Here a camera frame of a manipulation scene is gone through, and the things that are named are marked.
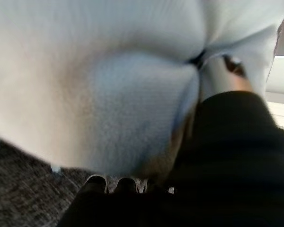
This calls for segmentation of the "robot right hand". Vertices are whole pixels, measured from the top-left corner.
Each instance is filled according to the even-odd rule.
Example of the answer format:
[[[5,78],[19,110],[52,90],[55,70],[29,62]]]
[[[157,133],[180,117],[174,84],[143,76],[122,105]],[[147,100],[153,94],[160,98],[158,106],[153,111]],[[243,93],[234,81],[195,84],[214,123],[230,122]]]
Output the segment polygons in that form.
[[[60,227],[284,227],[284,130],[229,55],[203,59],[193,136],[162,183],[92,175]]]

